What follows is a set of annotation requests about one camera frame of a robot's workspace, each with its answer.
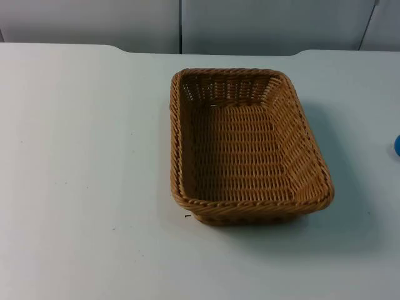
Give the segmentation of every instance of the wicker basket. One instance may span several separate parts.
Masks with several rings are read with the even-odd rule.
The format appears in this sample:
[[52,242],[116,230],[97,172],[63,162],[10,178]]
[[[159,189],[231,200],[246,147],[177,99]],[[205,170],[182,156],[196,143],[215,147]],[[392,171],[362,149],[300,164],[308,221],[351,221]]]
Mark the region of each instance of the wicker basket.
[[328,168],[285,74],[185,69],[170,110],[171,191],[201,222],[275,223],[331,203]]

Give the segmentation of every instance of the white table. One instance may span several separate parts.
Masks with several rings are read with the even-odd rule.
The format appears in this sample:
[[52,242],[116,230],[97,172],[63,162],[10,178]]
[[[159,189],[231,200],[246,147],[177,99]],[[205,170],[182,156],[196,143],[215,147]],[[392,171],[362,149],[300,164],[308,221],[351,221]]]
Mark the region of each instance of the white table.
[[[293,81],[325,211],[207,227],[169,190],[169,85],[190,67]],[[0,299],[398,299],[400,53],[155,55],[0,44]]]

